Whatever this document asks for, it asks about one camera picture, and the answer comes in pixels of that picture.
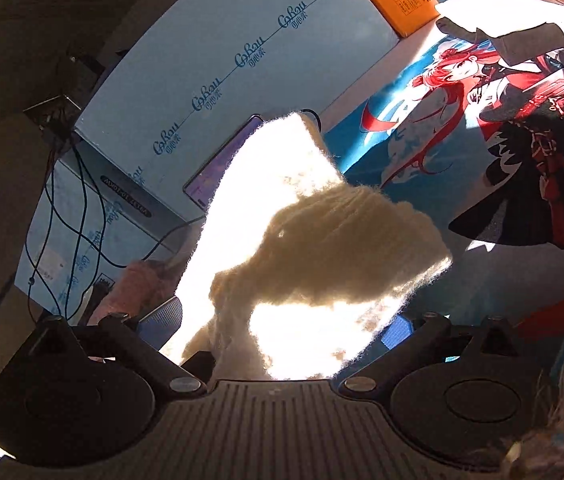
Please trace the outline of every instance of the printed label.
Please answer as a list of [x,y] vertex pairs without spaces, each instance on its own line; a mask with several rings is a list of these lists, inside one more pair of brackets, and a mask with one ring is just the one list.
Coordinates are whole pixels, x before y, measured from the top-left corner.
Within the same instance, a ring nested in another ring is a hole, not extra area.
[[108,178],[105,175],[101,175],[99,177],[99,179],[106,184],[108,187],[110,187],[110,189],[112,189],[114,192],[116,192],[120,197],[122,197],[124,199],[125,202],[127,202],[128,204],[132,205],[135,209],[137,209],[137,211],[139,211],[140,213],[142,213],[146,218],[151,218],[153,216],[153,214],[147,209],[145,208],[145,206],[143,206],[142,204],[140,204],[139,202],[137,202],[137,200],[135,200],[129,192],[125,191],[124,189],[122,189],[121,187],[119,187],[116,183],[114,183],[110,178]]
[[295,7],[286,7],[286,14],[280,14],[277,23],[282,28],[287,28],[289,25],[293,28],[299,27],[308,17],[306,15],[306,7],[307,5],[303,1]]
[[[104,181],[104,178],[107,178],[107,177],[102,176],[101,178],[102,178],[102,182],[107,184],[106,181]],[[119,202],[113,202],[112,204],[110,204],[110,203],[107,204],[104,207],[104,216],[106,217],[106,224],[112,224],[115,220],[118,220],[120,218],[118,213],[121,210],[122,210],[122,204],[120,204]],[[86,235],[86,238],[88,238],[89,240],[91,240],[93,242],[93,244],[95,245],[95,248],[92,247],[91,244],[86,244],[86,247],[84,248],[83,254],[81,256],[78,256],[73,269],[74,269],[74,272],[79,272],[80,274],[84,273],[90,267],[91,258],[88,257],[88,255],[87,255],[88,252],[91,251],[91,250],[94,250],[94,251],[101,250],[101,248],[102,248],[102,232],[101,231],[89,231],[88,235]],[[73,275],[72,280],[70,279],[70,276],[66,277],[66,285],[64,286],[64,289],[62,290],[62,292],[60,292],[59,296],[57,297],[57,301],[60,304],[60,306],[63,306],[63,305],[66,304],[66,294],[68,293],[68,285],[69,284],[72,284],[70,286],[70,296],[73,298],[74,297],[73,291],[75,290],[75,288],[77,286],[79,286],[79,278],[75,274]]]
[[142,176],[142,168],[140,166],[137,167],[137,170],[133,171],[133,173],[128,173],[128,176],[132,178],[133,182],[138,184],[139,186],[144,186],[146,184],[144,177]]
[[63,258],[49,247],[44,249],[44,253],[41,258],[39,257],[38,252],[37,258],[39,258],[37,270],[47,282],[52,282],[52,280],[54,280],[60,272],[62,272],[62,269],[66,264]]
[[98,283],[105,283],[108,288],[113,288],[115,280],[105,275],[103,272],[100,272],[97,280],[95,280],[95,285],[97,285]]
[[156,155],[161,155],[162,153],[171,154],[179,144],[180,138],[177,133],[179,126],[177,123],[167,129],[162,130],[160,134],[160,140],[153,142],[153,151]]
[[215,106],[217,101],[219,101],[222,97],[220,84],[222,84],[222,82],[218,77],[216,77],[210,85],[203,85],[200,88],[200,95],[195,95],[191,101],[193,109],[196,112],[199,112],[202,108],[211,110]]
[[235,54],[235,65],[242,68],[248,63],[250,67],[254,67],[264,57],[265,52],[262,46],[265,42],[260,36],[255,43],[246,43],[244,52]]

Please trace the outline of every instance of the beige plush fabric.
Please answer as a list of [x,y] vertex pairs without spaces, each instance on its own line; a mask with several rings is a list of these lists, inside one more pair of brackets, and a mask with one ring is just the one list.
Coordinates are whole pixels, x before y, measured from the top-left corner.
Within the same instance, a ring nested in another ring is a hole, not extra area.
[[162,353],[180,363],[212,351],[211,386],[331,376],[449,264],[427,216],[349,186],[293,114],[264,124],[226,171]]

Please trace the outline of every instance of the metal screw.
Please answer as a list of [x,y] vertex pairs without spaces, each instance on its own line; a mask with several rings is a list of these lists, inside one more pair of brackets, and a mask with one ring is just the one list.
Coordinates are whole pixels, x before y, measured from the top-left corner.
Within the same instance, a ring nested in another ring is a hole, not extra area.
[[352,392],[370,392],[375,389],[376,383],[370,377],[349,377],[344,381],[344,386]]
[[190,394],[202,387],[202,382],[195,377],[178,377],[169,384],[171,390],[178,394]]

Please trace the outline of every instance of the pink fabric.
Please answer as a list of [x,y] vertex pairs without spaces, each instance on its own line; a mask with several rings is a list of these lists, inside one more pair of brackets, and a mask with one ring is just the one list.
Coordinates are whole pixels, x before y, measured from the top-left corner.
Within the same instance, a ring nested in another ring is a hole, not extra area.
[[167,270],[164,263],[151,260],[133,262],[124,269],[121,279],[95,309],[88,324],[95,325],[113,312],[125,312],[132,317],[159,306],[173,296],[182,270],[178,267]]

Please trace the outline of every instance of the electrical wire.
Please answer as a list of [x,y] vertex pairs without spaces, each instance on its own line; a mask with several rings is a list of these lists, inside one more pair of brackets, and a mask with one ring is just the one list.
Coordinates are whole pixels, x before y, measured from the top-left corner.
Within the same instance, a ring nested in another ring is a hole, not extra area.
[[[49,155],[48,155],[48,159],[46,160],[46,171],[44,171],[44,190],[46,191],[46,194],[48,195],[48,189],[46,187],[46,182],[48,179],[48,172],[49,172],[49,168],[52,167],[52,163],[53,163],[53,159],[55,156],[55,151],[54,150],[50,150]],[[51,171],[50,173],[50,192],[52,194],[52,199],[54,199],[55,196],[55,182],[54,182],[54,171]],[[26,256],[28,257],[28,261],[30,262],[30,264],[33,267],[33,274],[31,274],[31,277],[28,278],[28,294],[27,294],[27,299],[26,299],[26,303],[28,306],[28,315],[30,316],[31,320],[33,321],[33,323],[35,325],[37,325],[37,321],[35,320],[34,316],[33,316],[33,312],[31,311],[31,289],[33,288],[34,285],[34,276],[35,273],[37,273],[37,275],[39,276],[39,279],[42,281],[42,283],[44,284],[44,286],[46,287],[46,290],[48,290],[50,296],[52,297],[53,301],[55,302],[55,305],[57,306],[57,311],[60,313],[62,310],[60,309],[60,304],[57,301],[57,298],[55,298],[55,295],[52,293],[52,290],[50,290],[50,287],[48,286],[48,283],[46,283],[46,280],[44,280],[44,277],[40,274],[38,267],[40,264],[40,261],[42,260],[42,256],[44,254],[44,250],[46,249],[46,245],[48,243],[49,237],[50,237],[50,229],[52,228],[52,216],[53,216],[53,208],[50,209],[50,218],[49,218],[49,222],[48,222],[48,228],[46,230],[46,237],[44,238],[44,243],[42,244],[42,248],[40,250],[40,254],[37,257],[37,262],[33,263],[33,258],[31,257],[31,253],[28,250],[28,234],[26,235],[26,239],[24,241],[24,250],[26,251]]]
[[[66,111],[64,108],[60,108],[59,110],[59,120],[60,122],[65,122],[68,123],[67,118],[66,118]],[[88,168],[86,167],[86,164],[84,163],[84,160],[82,159],[80,153],[78,152],[75,142],[71,137],[69,137],[69,141],[71,143],[71,148],[73,150],[73,153],[75,154],[75,157],[77,159],[77,163],[78,163],[78,170],[79,170],[79,179],[82,185],[82,194],[84,197],[84,209],[82,211],[82,218],[81,218],[81,222],[79,225],[79,230],[76,230],[72,225],[69,225],[68,222],[66,222],[62,216],[59,214],[59,212],[57,211],[57,208],[55,207],[55,203],[54,203],[54,198],[55,198],[55,190],[54,190],[54,165],[52,165],[52,169],[51,168],[51,161],[54,162],[54,156],[56,155],[55,150],[50,150],[49,153],[49,158],[47,161],[47,165],[46,165],[46,173],[45,173],[45,180],[44,180],[44,194],[46,195],[46,198],[48,199],[49,203],[50,203],[50,218],[49,218],[49,226],[47,228],[47,232],[46,232],[46,237],[44,239],[44,243],[42,245],[42,249],[40,250],[40,255],[38,257],[37,263],[34,264],[33,263],[33,258],[30,255],[30,252],[28,250],[28,240],[25,243],[25,248],[26,248],[26,254],[28,256],[28,259],[31,263],[31,265],[33,266],[33,275],[31,276],[31,278],[29,279],[29,288],[28,288],[28,313],[29,316],[31,317],[31,320],[33,320],[33,322],[36,324],[36,320],[34,320],[33,314],[31,312],[31,306],[30,306],[30,294],[31,294],[31,289],[32,286],[34,284],[34,274],[37,273],[37,275],[39,275],[40,279],[42,280],[42,283],[44,284],[44,286],[46,287],[46,289],[49,291],[50,295],[53,298],[53,301],[55,302],[55,305],[58,309],[58,313],[61,316],[62,315],[62,308],[57,300],[57,298],[55,298],[55,295],[52,293],[52,290],[50,290],[49,285],[46,283],[46,280],[44,280],[44,278],[42,277],[42,275],[39,273],[37,267],[39,266],[39,262],[42,259],[42,256],[44,254],[44,251],[46,249],[46,245],[48,243],[49,237],[50,237],[50,231],[52,229],[52,220],[53,217],[57,217],[58,220],[60,220],[60,222],[71,232],[73,232],[74,234],[78,235],[78,241],[75,247],[75,252],[73,255],[73,263],[72,263],[72,267],[71,267],[71,272],[70,272],[70,277],[68,279],[68,289],[66,291],[66,299],[64,302],[64,316],[66,318],[66,320],[71,320],[77,313],[79,310],[79,306],[81,306],[81,304],[84,301],[84,297],[86,295],[86,293],[88,292],[88,290],[94,285],[95,280],[97,280],[97,274],[99,271],[99,266],[100,266],[100,261],[103,258],[105,261],[107,261],[108,264],[110,264],[113,267],[116,267],[118,269],[126,269],[126,267],[128,266],[128,264],[126,265],[120,265],[120,264],[116,264],[114,262],[112,262],[110,260],[110,258],[108,258],[103,252],[102,252],[102,245],[104,243],[104,233],[106,231],[106,207],[104,206],[104,198],[97,186],[97,182],[95,181],[95,179],[93,178],[93,176],[91,175],[90,171],[88,170]],[[47,175],[49,173],[49,169],[50,169],[50,194],[48,191],[48,187],[47,187]],[[86,193],[86,182],[84,179],[84,171],[86,172],[86,174],[88,175],[89,179],[91,180],[94,188],[95,188],[95,192],[97,192],[97,197],[99,198],[99,202],[100,202],[100,206],[102,208],[102,219],[103,219],[103,225],[102,225],[102,230],[101,230],[101,234],[100,234],[100,239],[98,241],[98,246],[97,244],[95,244],[92,240],[90,240],[87,236],[84,235],[83,231],[84,231],[84,224],[86,221],[86,212],[88,210],[88,196]],[[202,219],[204,219],[204,216],[200,216],[198,218],[195,218],[191,221],[185,222],[183,224],[179,224],[175,227],[173,227],[172,229],[170,229],[168,232],[166,232],[166,234],[164,234],[157,242],[156,244],[153,246],[153,248],[142,258],[142,261],[146,261],[158,248],[159,246],[162,244],[162,242],[168,237],[170,236],[172,233],[174,233],[175,231],[177,231],[178,229],[182,229],[184,227],[187,227],[195,222],[198,222]],[[84,291],[81,294],[80,300],[79,300],[79,306],[78,309],[76,309],[75,312],[73,312],[73,314],[71,314],[70,316],[68,316],[68,300],[70,297],[70,292],[71,292],[71,288],[73,285],[73,280],[74,280],[74,276],[75,276],[75,266],[77,263],[77,257],[79,254],[79,245],[81,243],[82,240],[86,240],[91,247],[93,247],[96,251],[97,251],[97,263],[95,264],[95,272],[93,275],[93,278],[91,279],[90,283],[88,284],[88,286],[84,289]]]
[[300,110],[300,112],[304,112],[306,114],[311,114],[313,117],[315,117],[315,120],[318,123],[318,130],[321,133],[321,121],[319,120],[319,115],[317,114],[317,112],[311,110],[310,108],[302,108],[302,110]]
[[[55,208],[54,202],[51,199],[50,195],[47,193],[46,194],[46,198],[48,199],[48,201],[50,202],[50,206],[52,207],[55,216],[57,217],[57,219],[62,222],[62,224],[64,224],[64,227],[66,229],[68,229],[70,232],[72,232],[73,234],[79,235],[83,240],[87,241],[92,248],[94,248],[96,251],[101,252],[102,254],[102,258],[110,265],[113,267],[116,267],[117,269],[126,269],[126,267],[128,267],[128,264],[126,265],[120,265],[120,264],[116,264],[114,261],[112,261],[108,256],[106,256],[94,243],[92,240],[90,240],[87,236],[85,236],[84,234],[79,233],[79,231],[77,229],[75,229],[75,227],[73,227],[72,225],[68,224],[68,222],[66,222],[62,215],[60,215],[60,213],[57,211],[57,209]],[[161,245],[161,243],[168,238],[170,235],[172,235],[175,231],[177,231],[178,229],[182,229],[184,227],[188,227],[189,225],[192,225],[196,222],[199,222],[200,220],[203,220],[205,218],[205,216],[198,216],[197,218],[194,218],[193,220],[190,220],[188,222],[185,222],[183,224],[179,224],[176,225],[175,227],[173,227],[172,229],[170,229],[168,232],[166,232],[166,234],[164,234],[154,245],[154,247],[143,257],[141,258],[142,261],[146,261],[149,259],[149,257],[151,257],[151,254],[153,254]]]
[[79,307],[81,306],[82,303],[84,303],[84,296],[86,296],[86,293],[88,292],[89,288],[91,288],[95,284],[95,280],[97,280],[97,273],[99,272],[99,264],[100,264],[101,258],[102,258],[102,243],[104,242],[104,232],[106,231],[106,207],[104,206],[104,198],[102,197],[102,194],[101,194],[99,188],[97,187],[97,183],[95,182],[95,179],[90,174],[90,171],[86,167],[86,164],[84,164],[84,159],[81,158],[81,155],[78,152],[78,150],[75,150],[75,155],[77,156],[78,164],[81,165],[84,168],[84,171],[86,171],[86,174],[88,175],[89,179],[93,183],[93,186],[95,187],[95,191],[97,192],[97,196],[99,197],[99,203],[102,206],[102,220],[103,220],[103,222],[102,222],[102,233],[100,234],[100,237],[99,237],[99,247],[98,248],[96,247],[96,249],[97,249],[97,263],[95,264],[95,272],[93,273],[93,279],[90,280],[90,283],[84,288],[84,291],[82,292],[82,294],[79,298],[78,307],[76,308],[75,312],[73,312],[69,317],[66,318],[66,321],[70,321],[78,313]]
[[[72,137],[70,137],[70,145],[72,147],[73,153],[77,153],[78,150],[75,148],[75,142],[73,141]],[[79,223],[78,242],[75,244],[75,252],[73,253],[73,263],[70,267],[70,277],[68,278],[68,289],[66,290],[66,300],[64,302],[65,318],[68,318],[68,298],[70,297],[70,290],[73,286],[73,279],[75,277],[75,265],[78,261],[79,244],[81,243],[82,234],[84,232],[84,224],[86,223],[86,211],[88,210],[88,196],[86,194],[86,183],[84,182],[84,173],[82,172],[82,167],[81,164],[79,163],[79,159],[78,159],[78,170],[79,170],[79,179],[82,185],[82,194],[84,195],[84,209],[82,209],[82,219],[81,222]]]

